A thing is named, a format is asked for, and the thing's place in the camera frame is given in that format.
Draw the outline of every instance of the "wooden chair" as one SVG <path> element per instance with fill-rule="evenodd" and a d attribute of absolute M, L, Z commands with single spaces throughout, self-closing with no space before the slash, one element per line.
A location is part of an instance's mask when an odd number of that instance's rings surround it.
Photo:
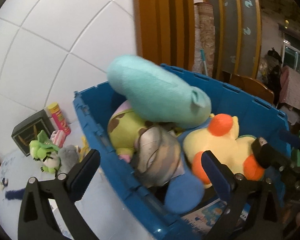
<path fill-rule="evenodd" d="M 259 80 L 233 74 L 229 84 L 238 87 L 253 96 L 259 97 L 264 101 L 269 102 L 271 105 L 273 104 L 274 93 Z"/>

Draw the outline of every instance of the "red can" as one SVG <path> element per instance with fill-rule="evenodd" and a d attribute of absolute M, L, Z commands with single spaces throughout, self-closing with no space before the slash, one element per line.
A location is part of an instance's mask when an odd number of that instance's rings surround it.
<path fill-rule="evenodd" d="M 60 110 L 59 104 L 57 102 L 53 102 L 51 105 L 47 107 L 52 115 L 52 118 L 56 122 L 56 125 L 60 130 L 63 130 L 66 135 L 71 133 L 71 129 L 67 124 L 66 119 L 63 117 L 63 114 Z"/>

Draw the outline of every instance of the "metal screw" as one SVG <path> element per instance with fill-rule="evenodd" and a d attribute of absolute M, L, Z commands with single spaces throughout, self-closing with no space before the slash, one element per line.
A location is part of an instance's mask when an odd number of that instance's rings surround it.
<path fill-rule="evenodd" d="M 271 184 L 272 183 L 272 179 L 266 178 L 266 183 Z"/>
<path fill-rule="evenodd" d="M 235 177 L 237 180 L 243 180 L 243 179 L 244 179 L 244 176 L 243 176 L 241 173 L 235 174 L 234 177 Z"/>
<path fill-rule="evenodd" d="M 66 177 L 67 177 L 67 174 L 65 174 L 65 173 L 60 173 L 60 174 L 58 175 L 58 179 L 59 179 L 59 180 L 64 180 L 64 179 L 66 179 Z"/>
<path fill-rule="evenodd" d="M 35 182 L 35 180 L 36 180 L 35 177 L 31 177 L 31 178 L 28 180 L 28 182 L 31 183 L 31 184 L 33 184 L 33 183 Z"/>

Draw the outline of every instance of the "light blue plush toy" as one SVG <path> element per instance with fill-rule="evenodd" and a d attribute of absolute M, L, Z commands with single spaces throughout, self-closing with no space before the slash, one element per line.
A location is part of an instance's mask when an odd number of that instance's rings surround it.
<path fill-rule="evenodd" d="M 205 92 L 141 57 L 116 58 L 107 76 L 111 87 L 124 95 L 144 120 L 193 128 L 211 113 L 211 101 Z"/>

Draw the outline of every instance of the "yellow plush toy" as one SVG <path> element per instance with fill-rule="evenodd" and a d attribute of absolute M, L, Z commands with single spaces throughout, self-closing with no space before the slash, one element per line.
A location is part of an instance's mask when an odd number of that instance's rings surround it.
<path fill-rule="evenodd" d="M 211 119 L 207 128 L 191 132 L 183 142 L 192 172 L 206 185 L 210 180 L 201 165 L 201 155 L 210 150 L 230 170 L 244 174 L 247 179 L 259 180 L 264 170 L 257 164 L 251 150 L 255 137 L 239 136 L 239 122 L 236 116 L 218 114 Z"/>
<path fill-rule="evenodd" d="M 136 142 L 152 125 L 137 115 L 128 101 L 119 106 L 108 123 L 108 135 L 120 159 L 131 161 Z"/>

